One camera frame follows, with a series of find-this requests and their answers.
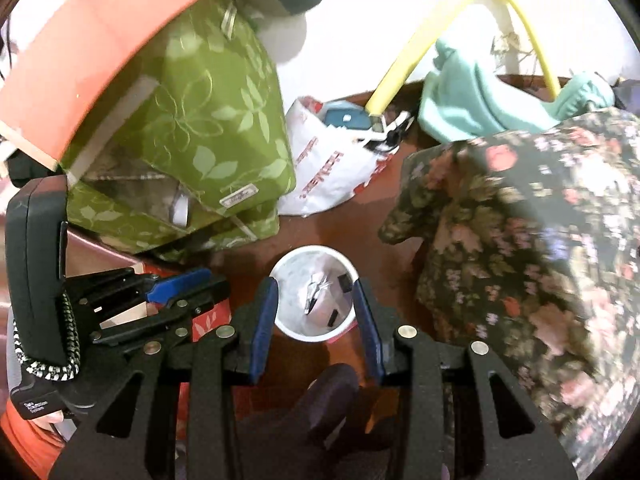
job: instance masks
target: white wall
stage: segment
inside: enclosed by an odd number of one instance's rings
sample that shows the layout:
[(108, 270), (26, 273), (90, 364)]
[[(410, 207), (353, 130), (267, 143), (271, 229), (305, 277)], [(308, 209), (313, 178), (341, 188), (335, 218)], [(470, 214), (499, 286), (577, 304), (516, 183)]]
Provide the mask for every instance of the white wall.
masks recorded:
[[(20, 49), (31, 43), (63, 1), (18, 3), (11, 29)], [(271, 22), (260, 36), (277, 62), (285, 108), (299, 95), (329, 100), (374, 89), (437, 1), (324, 0), (306, 16)], [(558, 75), (592, 70), (611, 82), (621, 74), (640, 78), (640, 54), (607, 0), (518, 2)], [(512, 20), (506, 7), (493, 0), (469, 7), (453, 27), (456, 34), (485, 45), (487, 53), (500, 30), (522, 32), (517, 17)], [(427, 54), (411, 80), (424, 77), (431, 57)], [(514, 73), (517, 62), (513, 56), (509, 59), (507, 72)], [(531, 73), (532, 61), (522, 63), (521, 73)], [(8, 72), (6, 56), (0, 57), (0, 70)]]

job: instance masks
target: green fabric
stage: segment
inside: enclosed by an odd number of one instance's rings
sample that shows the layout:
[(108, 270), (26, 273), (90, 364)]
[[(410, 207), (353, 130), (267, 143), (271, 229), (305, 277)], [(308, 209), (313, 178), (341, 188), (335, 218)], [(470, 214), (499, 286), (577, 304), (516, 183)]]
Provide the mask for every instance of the green fabric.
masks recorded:
[[(277, 232), (277, 217), (267, 218), (265, 210), (273, 211), (296, 185), (280, 86), (273, 62), (233, 0), (197, 1), (127, 63), (78, 129), (61, 161), (65, 170), (142, 79), (157, 85), (110, 143), (174, 178), (196, 199), (188, 227), (132, 210), (82, 180), (69, 193), (70, 221), (133, 253), (243, 214), (258, 238)], [(252, 196), (233, 205), (225, 201), (246, 186), (255, 187)], [(221, 222), (212, 247), (239, 243), (238, 232), (235, 224)]]
[[(222, 250), (262, 240), (278, 233), (276, 202), (265, 202), (242, 211), (234, 218), (221, 218), (200, 209), (199, 218), (187, 229), (162, 222), (78, 182), (66, 205), (68, 220), (98, 235), (100, 241), (126, 253), (156, 249), (154, 254), (175, 261), (198, 250)], [(244, 231), (238, 225), (245, 225)], [(200, 234), (194, 243), (190, 235)], [(163, 246), (183, 238), (179, 250)]]
[(473, 46), (454, 48), (440, 38), (435, 69), (424, 79), (418, 122), (440, 142), (466, 140), (505, 130), (540, 133), (560, 121), (596, 108), (613, 105), (608, 83), (594, 73), (574, 76), (558, 98), (545, 103), (500, 81), (490, 56), (473, 52)]

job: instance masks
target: white cup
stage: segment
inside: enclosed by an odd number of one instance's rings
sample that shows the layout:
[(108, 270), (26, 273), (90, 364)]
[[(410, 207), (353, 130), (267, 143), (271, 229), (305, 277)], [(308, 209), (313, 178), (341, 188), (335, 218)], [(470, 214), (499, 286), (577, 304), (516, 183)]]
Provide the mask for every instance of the white cup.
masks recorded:
[[(319, 274), (326, 277), (328, 285), (318, 294), (311, 312), (305, 314), (308, 286)], [(306, 342), (327, 341), (342, 334), (356, 317), (351, 293), (344, 293), (338, 282), (344, 274), (351, 283), (358, 279), (353, 264), (329, 247), (309, 245), (285, 254), (271, 271), (279, 291), (276, 326), (289, 337)], [(329, 326), (334, 310), (337, 318)]]

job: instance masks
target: white plastic bag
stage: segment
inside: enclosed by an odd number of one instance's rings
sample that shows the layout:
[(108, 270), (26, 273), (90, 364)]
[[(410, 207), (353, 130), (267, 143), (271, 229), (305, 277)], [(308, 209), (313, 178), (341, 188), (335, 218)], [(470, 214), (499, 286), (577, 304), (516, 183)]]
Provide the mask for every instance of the white plastic bag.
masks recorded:
[(278, 201), (281, 215), (307, 216), (353, 197), (384, 170), (397, 148), (375, 153), (354, 142), (358, 132), (325, 126), (326, 106), (312, 98), (297, 99), (287, 112), (287, 133), (296, 189)]

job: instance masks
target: dark floral cushion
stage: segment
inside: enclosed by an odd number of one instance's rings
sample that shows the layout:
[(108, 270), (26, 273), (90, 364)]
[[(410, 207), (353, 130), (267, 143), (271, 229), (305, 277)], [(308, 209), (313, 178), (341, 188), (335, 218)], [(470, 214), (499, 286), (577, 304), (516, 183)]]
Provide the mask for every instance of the dark floral cushion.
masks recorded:
[(608, 108), (415, 153), (380, 229), (425, 240), (439, 338), (498, 352), (581, 479), (640, 400), (639, 128)]

